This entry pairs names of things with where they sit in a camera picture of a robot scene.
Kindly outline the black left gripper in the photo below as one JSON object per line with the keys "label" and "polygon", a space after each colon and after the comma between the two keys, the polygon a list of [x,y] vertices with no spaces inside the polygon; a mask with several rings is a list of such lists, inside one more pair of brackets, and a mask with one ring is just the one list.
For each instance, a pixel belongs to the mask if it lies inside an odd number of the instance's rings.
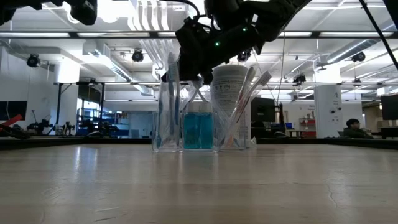
{"label": "black left gripper", "polygon": [[70,0],[72,18],[84,25],[93,25],[97,19],[97,0]]}

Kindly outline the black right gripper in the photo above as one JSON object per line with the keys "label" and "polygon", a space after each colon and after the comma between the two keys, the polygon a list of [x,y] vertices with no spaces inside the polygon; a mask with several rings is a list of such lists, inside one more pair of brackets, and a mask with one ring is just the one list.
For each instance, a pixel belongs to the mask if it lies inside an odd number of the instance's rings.
{"label": "black right gripper", "polygon": [[206,56],[210,51],[206,45],[216,37],[217,33],[216,29],[192,18],[184,19],[183,26],[175,32],[180,44],[179,77],[181,81],[197,81],[200,70],[205,70],[202,72],[203,84],[212,83],[212,68],[216,67],[218,62],[211,54]]}

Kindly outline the white wipes canister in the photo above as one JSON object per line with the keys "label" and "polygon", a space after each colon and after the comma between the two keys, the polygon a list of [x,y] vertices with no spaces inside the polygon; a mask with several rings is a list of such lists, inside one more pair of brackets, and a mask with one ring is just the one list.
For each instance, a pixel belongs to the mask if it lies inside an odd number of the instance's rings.
{"label": "white wipes canister", "polygon": [[[229,130],[227,122],[236,107],[241,87],[248,68],[242,65],[222,65],[213,70],[211,83],[211,102],[214,107],[214,128],[217,146],[220,147],[224,134]],[[242,114],[238,129],[234,134],[231,148],[243,149],[251,140],[251,109],[247,105]]]}

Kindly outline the blue mouthwash bottle white cap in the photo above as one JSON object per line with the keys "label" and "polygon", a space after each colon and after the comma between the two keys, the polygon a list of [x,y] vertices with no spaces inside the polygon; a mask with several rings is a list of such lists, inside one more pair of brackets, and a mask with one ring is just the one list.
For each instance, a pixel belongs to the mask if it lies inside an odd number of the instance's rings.
{"label": "blue mouthwash bottle white cap", "polygon": [[213,108],[209,102],[200,106],[200,140],[202,149],[213,149]]}
{"label": "blue mouthwash bottle white cap", "polygon": [[183,117],[183,133],[185,149],[200,148],[200,114],[198,105],[190,102],[187,105],[187,112]]}

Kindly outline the orange toothbrush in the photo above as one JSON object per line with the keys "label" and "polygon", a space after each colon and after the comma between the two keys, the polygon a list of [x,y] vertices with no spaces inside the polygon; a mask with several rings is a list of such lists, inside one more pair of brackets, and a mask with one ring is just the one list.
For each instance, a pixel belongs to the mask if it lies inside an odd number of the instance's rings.
{"label": "orange toothbrush", "polygon": [[256,71],[251,67],[246,73],[241,91],[236,101],[236,107],[231,114],[231,122],[229,129],[225,134],[222,147],[230,147],[234,143],[234,135],[239,128],[239,120],[245,112],[246,106],[251,102],[252,98],[257,96],[259,92],[267,85],[268,81],[272,78],[269,72],[264,72],[253,84],[251,84]]}

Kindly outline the black monitor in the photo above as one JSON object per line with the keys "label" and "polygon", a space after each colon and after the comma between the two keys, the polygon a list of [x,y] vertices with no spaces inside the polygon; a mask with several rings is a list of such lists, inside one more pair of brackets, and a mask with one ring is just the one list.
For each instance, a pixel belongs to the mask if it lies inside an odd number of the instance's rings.
{"label": "black monitor", "polygon": [[252,122],[275,122],[275,101],[255,97],[251,101]]}
{"label": "black monitor", "polygon": [[0,121],[9,120],[17,115],[21,115],[24,121],[26,112],[26,101],[0,101]]}
{"label": "black monitor", "polygon": [[383,120],[398,120],[398,94],[382,95],[380,99]]}

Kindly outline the clear acrylic organizer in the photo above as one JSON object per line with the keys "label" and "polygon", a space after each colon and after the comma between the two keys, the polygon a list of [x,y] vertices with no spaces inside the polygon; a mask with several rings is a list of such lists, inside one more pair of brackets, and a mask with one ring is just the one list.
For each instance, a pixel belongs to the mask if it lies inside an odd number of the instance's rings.
{"label": "clear acrylic organizer", "polygon": [[[153,137],[152,137],[152,149],[154,151],[219,151],[223,150],[220,147],[217,146],[216,138],[215,138],[215,128],[214,128],[214,107],[215,105],[210,101],[212,108],[213,108],[213,149],[202,149],[201,148],[201,140],[200,140],[200,148],[199,149],[185,149],[183,146],[184,142],[184,133],[183,133],[183,117],[187,112],[187,106],[184,109],[180,109],[180,124],[181,124],[181,135],[180,135],[180,148],[179,149],[174,149],[171,145],[171,137],[170,137],[170,113],[169,113],[169,89],[168,89],[168,82],[165,83],[165,91],[164,91],[164,96],[163,96],[163,112],[161,115],[161,128],[160,128],[160,133],[161,133],[161,138],[162,138],[162,144],[160,148],[156,148],[156,143],[155,143],[155,132],[157,129],[157,113],[156,112],[154,118],[155,118],[155,124],[154,124],[154,130],[153,130]],[[194,101],[195,104],[198,105],[198,110],[200,114],[200,106],[201,102],[199,101]]]}

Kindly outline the red storage shelf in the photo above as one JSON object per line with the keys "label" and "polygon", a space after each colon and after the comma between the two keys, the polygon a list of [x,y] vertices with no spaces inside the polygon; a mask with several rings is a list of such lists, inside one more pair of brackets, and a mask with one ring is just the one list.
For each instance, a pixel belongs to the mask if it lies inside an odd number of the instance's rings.
{"label": "red storage shelf", "polygon": [[300,118],[299,131],[301,138],[316,138],[316,120],[313,118]]}

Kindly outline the background black robot arms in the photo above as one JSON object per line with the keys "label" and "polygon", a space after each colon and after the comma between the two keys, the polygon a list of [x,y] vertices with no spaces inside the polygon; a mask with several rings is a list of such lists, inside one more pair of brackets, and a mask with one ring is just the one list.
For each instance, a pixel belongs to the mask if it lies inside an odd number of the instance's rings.
{"label": "background black robot arms", "polygon": [[51,116],[48,115],[40,122],[35,120],[34,123],[27,126],[27,132],[36,136],[49,136],[51,133],[54,133],[55,136],[71,136],[72,131],[76,128],[69,121],[63,125],[51,124],[50,119]]}

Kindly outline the red bar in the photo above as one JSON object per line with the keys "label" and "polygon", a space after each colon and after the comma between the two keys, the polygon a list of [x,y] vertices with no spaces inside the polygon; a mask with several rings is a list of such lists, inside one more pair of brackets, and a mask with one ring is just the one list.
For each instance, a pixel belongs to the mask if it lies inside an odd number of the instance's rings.
{"label": "red bar", "polygon": [[12,124],[15,124],[18,121],[21,121],[22,119],[23,119],[23,116],[21,114],[19,114],[19,115],[16,115],[15,117],[3,122],[2,125],[10,126]]}

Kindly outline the white square pillar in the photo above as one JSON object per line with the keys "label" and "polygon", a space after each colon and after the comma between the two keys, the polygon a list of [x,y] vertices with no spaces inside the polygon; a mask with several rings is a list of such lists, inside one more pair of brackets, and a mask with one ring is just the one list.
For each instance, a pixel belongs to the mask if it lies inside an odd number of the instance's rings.
{"label": "white square pillar", "polygon": [[343,129],[341,87],[338,85],[316,86],[314,102],[317,138],[339,137],[338,132]]}

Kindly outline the person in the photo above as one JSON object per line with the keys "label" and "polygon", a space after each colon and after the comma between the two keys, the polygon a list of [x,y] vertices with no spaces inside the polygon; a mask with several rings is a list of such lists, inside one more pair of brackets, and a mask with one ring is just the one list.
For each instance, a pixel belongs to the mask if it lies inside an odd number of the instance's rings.
{"label": "person", "polygon": [[343,136],[354,139],[372,139],[366,131],[360,128],[360,122],[357,119],[349,119],[346,122],[346,128],[343,130]]}

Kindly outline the black gantry frame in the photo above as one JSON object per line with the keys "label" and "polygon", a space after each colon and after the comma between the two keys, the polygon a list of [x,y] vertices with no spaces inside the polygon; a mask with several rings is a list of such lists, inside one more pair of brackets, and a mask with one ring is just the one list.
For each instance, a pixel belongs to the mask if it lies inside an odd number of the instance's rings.
{"label": "black gantry frame", "polygon": [[101,85],[101,101],[99,103],[100,105],[100,110],[99,110],[99,127],[102,127],[102,122],[103,122],[103,105],[104,105],[104,91],[105,91],[105,82],[95,82],[95,81],[89,81],[89,82],[83,82],[83,81],[78,81],[78,82],[71,82],[71,83],[60,83],[60,82],[55,82],[54,85],[58,85],[58,96],[57,96],[57,114],[56,114],[56,121],[55,124],[53,125],[52,129],[48,132],[50,134],[52,131],[56,132],[56,127],[59,124],[60,120],[60,106],[61,106],[61,100],[62,100],[62,93],[65,92],[68,88],[70,88],[72,85],[78,85],[78,86],[90,86],[90,85]]}

